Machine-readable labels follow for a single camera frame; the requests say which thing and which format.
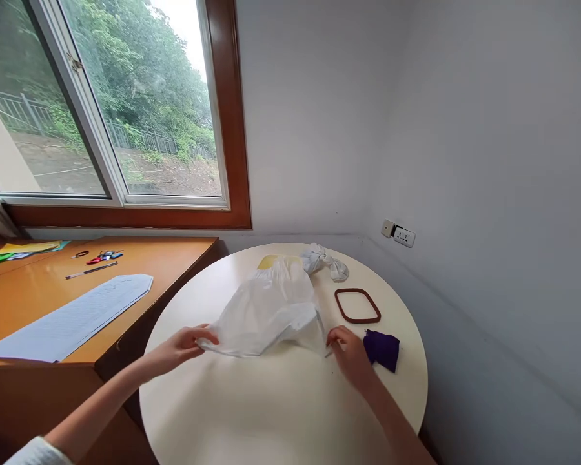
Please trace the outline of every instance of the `white sleeve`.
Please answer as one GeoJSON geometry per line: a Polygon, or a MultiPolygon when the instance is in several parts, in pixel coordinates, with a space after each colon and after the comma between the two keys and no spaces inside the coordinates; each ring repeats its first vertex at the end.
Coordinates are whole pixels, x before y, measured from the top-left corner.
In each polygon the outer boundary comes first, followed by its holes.
{"type": "Polygon", "coordinates": [[[5,465],[73,465],[68,457],[37,436],[5,462],[5,465]]]}

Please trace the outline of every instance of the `window latch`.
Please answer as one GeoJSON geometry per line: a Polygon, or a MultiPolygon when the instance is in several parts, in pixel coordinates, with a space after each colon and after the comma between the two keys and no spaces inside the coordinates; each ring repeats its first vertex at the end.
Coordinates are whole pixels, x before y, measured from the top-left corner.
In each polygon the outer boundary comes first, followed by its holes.
{"type": "Polygon", "coordinates": [[[71,68],[73,69],[73,71],[79,71],[84,67],[84,65],[82,65],[82,62],[80,60],[73,58],[73,55],[71,54],[71,52],[67,52],[66,56],[67,56],[67,58],[69,58],[69,62],[71,63],[71,68]]]}

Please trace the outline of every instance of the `railing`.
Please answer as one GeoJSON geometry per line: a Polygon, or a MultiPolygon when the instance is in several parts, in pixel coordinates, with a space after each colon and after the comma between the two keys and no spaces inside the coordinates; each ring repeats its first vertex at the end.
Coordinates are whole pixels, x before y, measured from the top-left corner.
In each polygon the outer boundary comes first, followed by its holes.
{"type": "Polygon", "coordinates": [[[0,92],[0,119],[12,131],[45,136],[54,122],[47,106],[28,99],[24,94],[15,96],[0,92]]]}
{"type": "MultiPolygon", "coordinates": [[[[7,129],[14,132],[60,138],[56,136],[57,130],[49,108],[41,102],[27,98],[23,93],[15,96],[0,92],[0,119],[7,129]]],[[[178,144],[173,137],[136,127],[127,130],[115,121],[106,120],[105,124],[115,147],[169,154],[178,152],[178,144]]],[[[215,155],[198,145],[190,145],[189,150],[192,155],[200,155],[207,160],[215,158],[215,155]]]]}
{"type": "Polygon", "coordinates": [[[131,128],[130,136],[127,129],[120,123],[105,121],[110,132],[110,140],[115,147],[124,149],[154,150],[160,153],[177,153],[179,151],[174,138],[158,134],[155,131],[147,131],[131,128]]]}

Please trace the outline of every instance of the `hand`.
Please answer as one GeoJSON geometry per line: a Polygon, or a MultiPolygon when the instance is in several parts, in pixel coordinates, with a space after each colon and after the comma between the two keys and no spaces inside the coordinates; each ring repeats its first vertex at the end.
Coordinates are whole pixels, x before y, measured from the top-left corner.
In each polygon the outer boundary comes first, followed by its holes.
{"type": "Polygon", "coordinates": [[[331,345],[340,370],[360,394],[366,396],[374,386],[379,384],[379,378],[370,365],[362,340],[349,328],[341,325],[329,331],[327,345],[331,345]],[[340,346],[340,342],[345,344],[344,349],[340,346]]]}
{"type": "Polygon", "coordinates": [[[133,365],[143,382],[164,375],[177,368],[183,362],[204,353],[196,344],[196,339],[204,338],[213,344],[219,344],[218,337],[206,329],[208,324],[197,327],[184,327],[166,342],[162,342],[151,352],[136,360],[133,365]]]}

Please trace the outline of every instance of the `window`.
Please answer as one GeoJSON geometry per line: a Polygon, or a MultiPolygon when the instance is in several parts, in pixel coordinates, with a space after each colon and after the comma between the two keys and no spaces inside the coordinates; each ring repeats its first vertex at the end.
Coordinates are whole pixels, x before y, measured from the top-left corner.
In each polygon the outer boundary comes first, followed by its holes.
{"type": "Polygon", "coordinates": [[[23,227],[250,228],[232,0],[0,1],[0,197],[23,227]]]}

